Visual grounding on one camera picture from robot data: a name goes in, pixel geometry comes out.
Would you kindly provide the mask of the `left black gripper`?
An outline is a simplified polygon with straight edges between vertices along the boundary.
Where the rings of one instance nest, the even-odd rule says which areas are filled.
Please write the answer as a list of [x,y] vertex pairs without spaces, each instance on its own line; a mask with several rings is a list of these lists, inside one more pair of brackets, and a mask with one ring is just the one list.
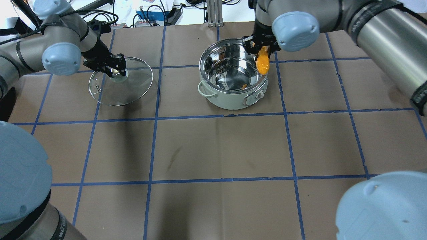
[[126,59],[123,54],[113,55],[109,51],[83,52],[83,65],[93,71],[102,71],[112,78],[115,74],[126,76]]

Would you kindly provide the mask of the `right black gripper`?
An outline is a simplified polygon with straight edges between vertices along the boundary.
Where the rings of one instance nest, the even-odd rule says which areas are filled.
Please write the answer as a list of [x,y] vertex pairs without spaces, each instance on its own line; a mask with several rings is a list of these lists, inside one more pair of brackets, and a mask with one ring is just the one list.
[[250,55],[256,55],[263,46],[268,46],[270,53],[281,50],[271,26],[255,26],[252,36],[242,37],[242,46]]

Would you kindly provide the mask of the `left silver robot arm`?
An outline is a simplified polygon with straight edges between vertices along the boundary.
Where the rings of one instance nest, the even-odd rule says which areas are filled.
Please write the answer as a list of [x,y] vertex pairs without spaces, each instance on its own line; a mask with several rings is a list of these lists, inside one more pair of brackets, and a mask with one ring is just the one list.
[[[81,57],[95,72],[127,75],[124,55],[113,55],[69,2],[36,0],[33,11],[43,20],[41,35],[1,43],[1,97],[30,73],[75,74]],[[52,168],[47,159],[33,135],[1,121],[2,240],[86,239],[50,203]]]

